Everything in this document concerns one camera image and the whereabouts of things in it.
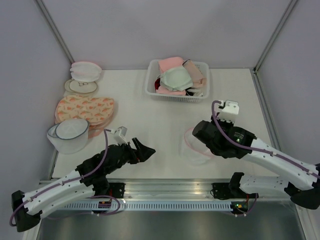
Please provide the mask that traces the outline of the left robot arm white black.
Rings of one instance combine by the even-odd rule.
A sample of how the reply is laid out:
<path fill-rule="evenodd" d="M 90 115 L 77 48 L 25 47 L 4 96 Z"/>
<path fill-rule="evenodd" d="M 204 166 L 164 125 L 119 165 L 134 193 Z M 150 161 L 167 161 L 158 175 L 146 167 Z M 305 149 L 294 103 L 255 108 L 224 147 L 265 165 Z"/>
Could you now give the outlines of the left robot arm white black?
<path fill-rule="evenodd" d="M 32 192 L 15 191 L 11 195 L 12 215 L 9 224 L 18 232 L 38 225 L 57 209 L 85 198 L 106 198 L 110 191 L 107 175 L 125 164 L 147 161 L 156 150 L 143 145 L 136 137 L 130 143 L 106 145 L 66 176 Z"/>

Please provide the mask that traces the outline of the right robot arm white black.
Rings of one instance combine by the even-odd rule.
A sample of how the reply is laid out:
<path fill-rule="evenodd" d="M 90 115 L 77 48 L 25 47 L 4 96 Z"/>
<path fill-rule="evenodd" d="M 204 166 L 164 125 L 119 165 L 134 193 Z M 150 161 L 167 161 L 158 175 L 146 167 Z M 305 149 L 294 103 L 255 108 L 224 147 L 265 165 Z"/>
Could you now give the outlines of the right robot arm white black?
<path fill-rule="evenodd" d="M 276 174 L 270 177 L 235 172 L 229 182 L 212 185 L 214 198 L 289 196 L 300 207 L 310 210 L 319 208 L 319 164 L 307 164 L 283 154 L 250 131 L 232 123 L 223 123 L 218 127 L 214 121 L 203 120 L 193 129 L 192 135 L 215 156 L 245 160 Z"/>

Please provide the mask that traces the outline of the white mesh laundry bag pink zipper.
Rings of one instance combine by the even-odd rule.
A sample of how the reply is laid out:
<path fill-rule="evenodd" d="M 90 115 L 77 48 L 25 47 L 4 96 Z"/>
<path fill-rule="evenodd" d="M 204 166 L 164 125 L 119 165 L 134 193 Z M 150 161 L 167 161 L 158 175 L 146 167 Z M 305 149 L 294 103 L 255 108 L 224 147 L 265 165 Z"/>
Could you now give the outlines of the white mesh laundry bag pink zipper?
<path fill-rule="evenodd" d="M 179 147 L 179 156 L 190 165 L 200 166 L 213 160 L 214 155 L 204 143 L 193 136 L 193 130 L 189 128 L 184 133 Z"/>

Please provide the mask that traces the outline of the mint green bra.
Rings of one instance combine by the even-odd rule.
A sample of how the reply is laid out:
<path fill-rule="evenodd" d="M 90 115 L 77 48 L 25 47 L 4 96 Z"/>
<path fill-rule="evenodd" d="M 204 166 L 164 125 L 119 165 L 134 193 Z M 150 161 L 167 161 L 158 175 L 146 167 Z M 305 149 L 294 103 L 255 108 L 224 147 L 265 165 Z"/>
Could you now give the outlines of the mint green bra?
<path fill-rule="evenodd" d="M 183 66 L 174 67 L 160 75 L 160 83 L 183 91 L 193 86 L 193 81 Z"/>

